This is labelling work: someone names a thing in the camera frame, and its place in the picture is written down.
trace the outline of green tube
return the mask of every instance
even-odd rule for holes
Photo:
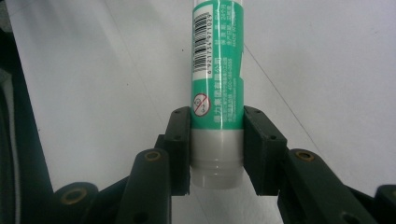
[[[191,173],[230,189],[243,173],[244,48],[241,1],[195,1],[192,18]]]

